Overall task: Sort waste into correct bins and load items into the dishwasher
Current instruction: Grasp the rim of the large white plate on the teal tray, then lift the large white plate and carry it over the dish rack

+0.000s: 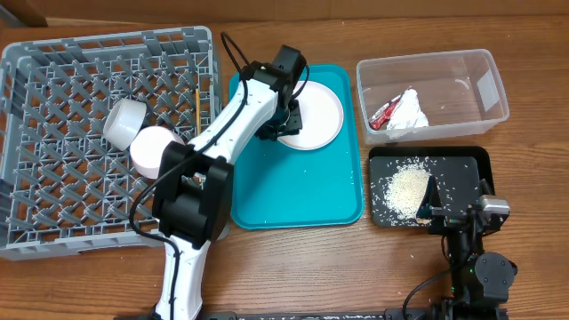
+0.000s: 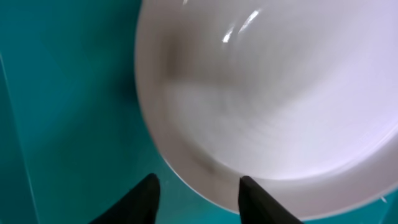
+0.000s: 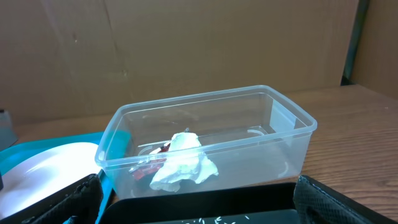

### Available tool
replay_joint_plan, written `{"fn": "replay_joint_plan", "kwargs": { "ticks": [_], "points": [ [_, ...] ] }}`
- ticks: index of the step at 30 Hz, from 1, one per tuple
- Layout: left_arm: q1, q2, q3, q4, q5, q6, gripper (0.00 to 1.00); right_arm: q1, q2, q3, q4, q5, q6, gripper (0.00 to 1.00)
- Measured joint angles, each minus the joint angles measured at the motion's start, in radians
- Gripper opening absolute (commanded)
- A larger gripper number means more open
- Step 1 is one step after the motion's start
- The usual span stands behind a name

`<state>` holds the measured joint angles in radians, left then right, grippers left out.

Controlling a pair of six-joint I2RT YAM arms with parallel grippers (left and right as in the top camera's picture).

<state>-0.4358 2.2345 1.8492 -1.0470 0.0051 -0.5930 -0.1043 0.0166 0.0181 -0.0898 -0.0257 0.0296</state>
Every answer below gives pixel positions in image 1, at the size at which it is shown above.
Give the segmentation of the red snack wrapper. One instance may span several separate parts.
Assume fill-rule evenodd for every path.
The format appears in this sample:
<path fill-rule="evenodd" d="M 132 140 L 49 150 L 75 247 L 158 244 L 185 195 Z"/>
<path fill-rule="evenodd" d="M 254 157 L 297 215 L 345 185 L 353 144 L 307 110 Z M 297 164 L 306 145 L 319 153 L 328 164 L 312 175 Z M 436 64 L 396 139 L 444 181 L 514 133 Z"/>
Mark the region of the red snack wrapper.
<path fill-rule="evenodd" d="M 397 103 L 401 100 L 401 97 L 402 95 L 399 94 L 392 100 L 389 100 L 368 119 L 368 124 L 371 129 L 378 131 L 381 126 L 390 119 L 390 115 Z"/>

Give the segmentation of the wooden chopstick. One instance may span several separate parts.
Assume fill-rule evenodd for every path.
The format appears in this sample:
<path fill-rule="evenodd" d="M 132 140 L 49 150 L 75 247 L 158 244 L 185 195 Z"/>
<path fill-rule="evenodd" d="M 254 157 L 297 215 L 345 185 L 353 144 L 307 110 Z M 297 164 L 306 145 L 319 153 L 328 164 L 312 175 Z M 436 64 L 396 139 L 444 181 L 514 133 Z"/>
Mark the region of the wooden chopstick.
<path fill-rule="evenodd" d="M 201 100 L 200 91 L 198 88 L 195 89 L 195 114 L 196 114 L 196 136 L 201 133 Z"/>

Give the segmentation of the white tissue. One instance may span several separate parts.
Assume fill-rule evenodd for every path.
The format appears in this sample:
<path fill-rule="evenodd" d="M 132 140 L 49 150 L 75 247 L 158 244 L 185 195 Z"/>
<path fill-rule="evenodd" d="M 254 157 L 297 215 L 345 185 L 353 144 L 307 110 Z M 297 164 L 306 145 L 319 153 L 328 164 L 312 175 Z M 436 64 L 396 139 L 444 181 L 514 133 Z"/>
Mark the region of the white tissue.
<path fill-rule="evenodd" d="M 388 130 L 428 127 L 429 120 L 421 111 L 418 93 L 413 88 L 404 91 L 388 121 Z"/>

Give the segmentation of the large white plate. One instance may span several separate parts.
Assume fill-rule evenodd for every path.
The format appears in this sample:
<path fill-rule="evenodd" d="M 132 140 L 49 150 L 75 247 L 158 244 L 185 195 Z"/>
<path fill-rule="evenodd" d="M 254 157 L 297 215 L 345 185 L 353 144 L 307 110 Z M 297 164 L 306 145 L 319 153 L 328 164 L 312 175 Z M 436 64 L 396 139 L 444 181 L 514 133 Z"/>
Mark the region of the large white plate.
<path fill-rule="evenodd" d="M 308 81 L 297 98 L 302 128 L 298 134 L 279 137 L 287 147 L 314 150 L 332 142 L 343 125 L 344 112 L 340 99 L 327 86 Z"/>

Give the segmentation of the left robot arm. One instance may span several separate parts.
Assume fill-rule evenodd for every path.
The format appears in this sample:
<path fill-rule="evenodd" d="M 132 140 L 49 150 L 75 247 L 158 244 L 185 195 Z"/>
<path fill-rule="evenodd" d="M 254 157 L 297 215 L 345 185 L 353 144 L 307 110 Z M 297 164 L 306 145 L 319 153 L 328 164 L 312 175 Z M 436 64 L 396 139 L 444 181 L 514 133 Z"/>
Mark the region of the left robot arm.
<path fill-rule="evenodd" d="M 196 319 L 205 259 L 231 212 L 235 162 L 251 138 L 277 140 L 302 128 L 298 96 L 309 78 L 301 51 L 282 45 L 271 62 L 249 61 L 220 35 L 240 84 L 218 117 L 187 145 L 168 143 L 157 178 L 128 213 L 139 236 L 164 244 L 163 293 L 150 319 Z"/>

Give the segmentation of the grey shallow bowl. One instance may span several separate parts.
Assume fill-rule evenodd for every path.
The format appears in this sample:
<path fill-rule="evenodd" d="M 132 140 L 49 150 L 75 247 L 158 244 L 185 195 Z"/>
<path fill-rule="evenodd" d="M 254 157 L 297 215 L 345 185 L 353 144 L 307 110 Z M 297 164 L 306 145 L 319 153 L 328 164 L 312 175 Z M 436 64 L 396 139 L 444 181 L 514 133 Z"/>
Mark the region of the grey shallow bowl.
<path fill-rule="evenodd" d="M 147 105 L 136 100 L 121 99 L 113 105 L 103 127 L 103 138 L 120 151 L 126 150 L 146 117 Z"/>

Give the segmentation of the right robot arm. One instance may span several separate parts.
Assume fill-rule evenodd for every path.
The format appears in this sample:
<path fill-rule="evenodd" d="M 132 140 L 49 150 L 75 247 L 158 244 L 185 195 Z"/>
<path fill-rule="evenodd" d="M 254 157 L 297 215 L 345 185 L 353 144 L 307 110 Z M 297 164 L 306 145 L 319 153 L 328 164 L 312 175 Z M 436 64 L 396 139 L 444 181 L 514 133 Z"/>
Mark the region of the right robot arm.
<path fill-rule="evenodd" d="M 517 265 L 496 252 L 486 252 L 483 239 L 501 230 L 509 217 L 508 202 L 491 193 L 486 180 L 478 184 L 480 197 L 465 212 L 443 209 L 437 180 L 431 176 L 417 215 L 430 220 L 429 233 L 441 237 L 449 268 L 415 287 L 405 298 L 399 315 L 403 319 L 506 319 L 501 307 L 509 299 L 509 288 Z M 451 277 L 452 294 L 416 315 L 408 310 L 411 298 L 421 289 Z"/>

